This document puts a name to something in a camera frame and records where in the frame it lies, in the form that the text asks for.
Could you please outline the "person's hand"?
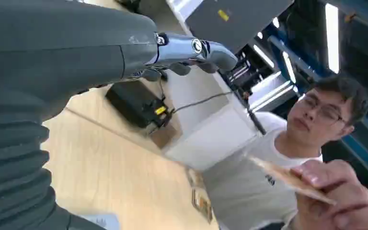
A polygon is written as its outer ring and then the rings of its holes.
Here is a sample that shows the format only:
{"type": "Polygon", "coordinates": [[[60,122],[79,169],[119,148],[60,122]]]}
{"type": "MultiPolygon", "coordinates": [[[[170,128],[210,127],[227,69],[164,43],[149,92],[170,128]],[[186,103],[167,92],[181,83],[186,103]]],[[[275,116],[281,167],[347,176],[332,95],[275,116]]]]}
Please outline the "person's hand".
{"type": "Polygon", "coordinates": [[[289,229],[368,230],[368,189],[348,162],[309,160],[292,172],[336,204],[296,194],[298,212],[289,229]]]}

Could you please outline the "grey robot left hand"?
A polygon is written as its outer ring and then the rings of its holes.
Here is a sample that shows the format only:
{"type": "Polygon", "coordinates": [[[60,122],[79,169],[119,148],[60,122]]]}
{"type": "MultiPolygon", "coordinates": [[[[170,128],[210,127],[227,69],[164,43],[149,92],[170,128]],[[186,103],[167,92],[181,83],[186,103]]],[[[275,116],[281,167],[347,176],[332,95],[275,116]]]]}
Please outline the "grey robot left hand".
{"type": "Polygon", "coordinates": [[[222,44],[159,33],[146,16],[69,0],[0,0],[0,118],[40,123],[85,90],[152,66],[230,70],[222,44]]]}

